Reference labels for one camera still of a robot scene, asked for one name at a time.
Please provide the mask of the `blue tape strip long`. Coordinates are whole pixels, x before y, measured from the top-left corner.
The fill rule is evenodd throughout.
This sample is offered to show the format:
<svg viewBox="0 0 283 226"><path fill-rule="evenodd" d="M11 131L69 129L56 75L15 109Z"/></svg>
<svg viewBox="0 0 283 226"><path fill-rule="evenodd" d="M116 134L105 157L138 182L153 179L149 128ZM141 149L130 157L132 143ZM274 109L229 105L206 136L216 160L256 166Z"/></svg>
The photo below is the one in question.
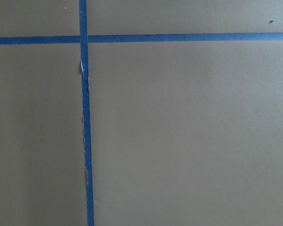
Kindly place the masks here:
<svg viewBox="0 0 283 226"><path fill-rule="evenodd" d="M87 225L93 226L93 184L92 184L92 140L90 120L90 92L89 92L89 59L88 59L88 32L87 32L87 1L79 1L80 47L82 70L82 104L83 104L83 141L86 173L86 207Z"/></svg>

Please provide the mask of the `blue tape strip short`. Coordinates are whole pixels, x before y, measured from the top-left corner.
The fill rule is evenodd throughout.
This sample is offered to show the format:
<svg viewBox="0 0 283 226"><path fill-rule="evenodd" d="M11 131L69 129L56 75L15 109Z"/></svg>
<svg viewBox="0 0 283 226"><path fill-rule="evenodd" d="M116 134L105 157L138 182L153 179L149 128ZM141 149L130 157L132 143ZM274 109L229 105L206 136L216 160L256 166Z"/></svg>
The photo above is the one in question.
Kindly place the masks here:
<svg viewBox="0 0 283 226"><path fill-rule="evenodd" d="M236 41L236 40L283 40L283 32L122 34L122 35L115 34L115 35L85 35L85 36L71 35L71 36L0 37L0 45Z"/></svg>

